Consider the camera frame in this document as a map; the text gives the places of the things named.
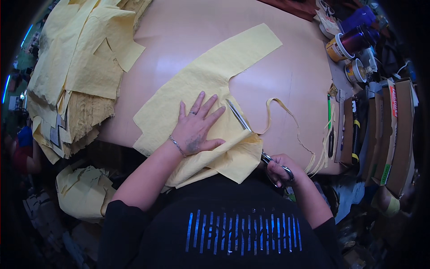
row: left hand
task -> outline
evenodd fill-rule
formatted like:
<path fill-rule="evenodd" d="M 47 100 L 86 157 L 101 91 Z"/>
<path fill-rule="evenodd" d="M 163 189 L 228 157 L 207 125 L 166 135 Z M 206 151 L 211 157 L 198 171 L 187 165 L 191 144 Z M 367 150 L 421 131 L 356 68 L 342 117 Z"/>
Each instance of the left hand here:
<path fill-rule="evenodd" d="M 205 92 L 202 91 L 188 115 L 185 115 L 185 104 L 181 101 L 178 124 L 172 132 L 172 137 L 186 155 L 212 150 L 225 143 L 222 139 L 206 140 L 209 129 L 224 113 L 225 106 L 218 108 L 206 117 L 218 97 L 214 94 L 202 105 L 204 98 Z"/>

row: green pencil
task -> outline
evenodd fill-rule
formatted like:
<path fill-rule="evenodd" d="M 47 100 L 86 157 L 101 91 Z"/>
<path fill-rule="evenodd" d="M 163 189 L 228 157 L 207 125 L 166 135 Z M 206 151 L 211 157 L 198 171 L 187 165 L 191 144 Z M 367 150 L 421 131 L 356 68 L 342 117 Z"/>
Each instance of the green pencil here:
<path fill-rule="evenodd" d="M 330 120 L 332 119 L 332 108 L 330 106 L 330 95 L 329 94 L 327 94 L 327 100 L 329 103 L 329 130 L 330 130 L 330 127 L 332 126 L 332 124 L 330 123 Z"/>

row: scissor blade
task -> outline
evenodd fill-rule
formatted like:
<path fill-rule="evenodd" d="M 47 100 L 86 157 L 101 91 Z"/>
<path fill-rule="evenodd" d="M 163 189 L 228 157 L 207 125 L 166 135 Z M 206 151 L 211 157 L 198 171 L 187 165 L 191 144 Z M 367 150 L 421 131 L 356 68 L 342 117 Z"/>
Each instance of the scissor blade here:
<path fill-rule="evenodd" d="M 230 106 L 231 111 L 233 112 L 234 116 L 236 117 L 236 119 L 240 122 L 240 125 L 242 125 L 243 129 L 248 129 L 250 132 L 252 132 L 251 128 L 248 126 L 248 124 L 246 123 L 245 119 L 242 117 L 242 115 L 238 112 L 238 110 L 236 109 L 236 107 L 233 105 L 233 103 L 229 100 L 226 99 L 228 105 Z"/>

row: cutting table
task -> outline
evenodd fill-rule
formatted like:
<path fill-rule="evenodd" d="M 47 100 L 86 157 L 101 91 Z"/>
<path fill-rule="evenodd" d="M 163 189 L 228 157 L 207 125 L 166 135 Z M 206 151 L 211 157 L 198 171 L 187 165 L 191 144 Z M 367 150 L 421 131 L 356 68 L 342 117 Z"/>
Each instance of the cutting table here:
<path fill-rule="evenodd" d="M 133 116 L 163 84 L 207 50 L 260 23 L 267 24 L 283 46 L 233 77 L 231 94 L 258 133 L 268 124 L 266 101 L 272 97 L 282 100 L 297 118 L 301 141 L 316 153 L 316 165 L 327 134 L 327 92 L 332 83 L 324 46 L 327 39 L 318 24 L 259 1 L 154 1 L 134 37 L 146 50 L 124 73 L 115 117 L 102 124 L 98 139 L 132 147 L 142 134 Z M 336 154 L 339 103 L 333 98 L 332 104 Z M 311 154 L 297 140 L 293 117 L 275 101 L 270 109 L 271 127 L 261 135 L 264 151 L 269 155 L 286 153 L 304 169 Z M 329 160 L 320 173 L 339 174 L 342 167 Z"/>

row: red label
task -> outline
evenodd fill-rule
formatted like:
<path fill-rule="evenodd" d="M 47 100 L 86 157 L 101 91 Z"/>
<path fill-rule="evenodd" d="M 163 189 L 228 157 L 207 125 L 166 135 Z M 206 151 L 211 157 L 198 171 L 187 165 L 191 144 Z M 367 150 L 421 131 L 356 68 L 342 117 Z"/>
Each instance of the red label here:
<path fill-rule="evenodd" d="M 393 116 L 397 117 L 397 95 L 396 95 L 396 89 L 394 89 L 392 86 L 390 86 L 390 93 L 391 93 L 391 110 L 393 111 Z"/>

